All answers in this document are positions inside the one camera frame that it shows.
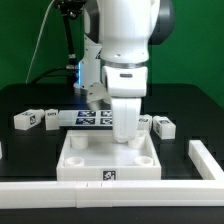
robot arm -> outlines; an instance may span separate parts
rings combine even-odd
[[[161,1],[167,0],[97,0],[99,42],[104,62],[101,80],[111,97],[113,133],[118,142],[135,138],[141,108],[146,95],[148,41],[152,36]],[[91,37],[90,27],[87,30]]]

black tabletop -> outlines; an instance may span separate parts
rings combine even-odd
[[[56,180],[56,165],[68,128],[45,130],[42,122],[15,130],[13,116],[28,109],[88,109],[85,97],[63,84],[10,85],[0,91],[0,181]],[[176,139],[151,136],[162,165],[162,179],[201,179],[188,157],[189,140],[201,140],[224,168],[224,110],[199,88],[154,84],[142,114],[167,116]],[[223,223],[223,207],[135,207],[0,210],[0,223]]]

green background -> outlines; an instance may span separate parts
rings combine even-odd
[[[0,88],[24,83],[42,19],[50,0],[0,3]],[[150,49],[153,83],[194,84],[224,108],[224,1],[173,0],[176,27],[170,38]],[[82,26],[72,23],[75,50],[82,57]],[[67,64],[60,12],[52,9],[30,80]]]

blue light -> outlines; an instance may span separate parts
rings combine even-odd
[[[78,72],[78,76],[79,76],[79,78],[78,78],[78,85],[80,85],[81,84],[81,63],[80,62],[78,64],[78,69],[79,69],[79,72]]]

cable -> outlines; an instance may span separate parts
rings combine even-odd
[[[40,79],[42,78],[45,78],[45,77],[56,77],[57,75],[49,75],[50,73],[53,73],[53,72],[57,72],[57,71],[64,71],[64,70],[67,70],[66,67],[59,67],[59,68],[53,68],[53,69],[50,69],[46,72],[44,72],[42,75],[38,76],[37,78],[35,78],[31,84],[36,84]]]
[[[36,57],[36,54],[37,54],[37,50],[39,48],[39,44],[40,44],[40,40],[41,40],[41,37],[42,37],[42,34],[43,34],[45,23],[47,21],[48,14],[50,12],[51,6],[54,4],[54,2],[55,2],[55,0],[51,1],[51,3],[49,4],[49,6],[48,6],[48,8],[47,8],[47,10],[45,12],[44,19],[43,19],[43,22],[42,22],[42,25],[41,25],[41,28],[40,28],[40,32],[39,32],[39,35],[38,35],[36,47],[35,47],[35,50],[34,50],[34,54],[33,54],[33,57],[32,57],[31,63],[30,63],[30,67],[29,67],[29,71],[28,71],[28,74],[27,74],[26,83],[28,83],[28,81],[29,81],[30,73],[31,73],[31,70],[32,70],[32,67],[33,67],[33,62],[35,60],[35,57]]]
[[[69,75],[45,75],[45,76],[42,76],[42,77],[39,77],[35,83],[32,83],[31,84],[36,84],[39,80],[43,79],[43,78],[55,78],[55,77],[68,77]]]

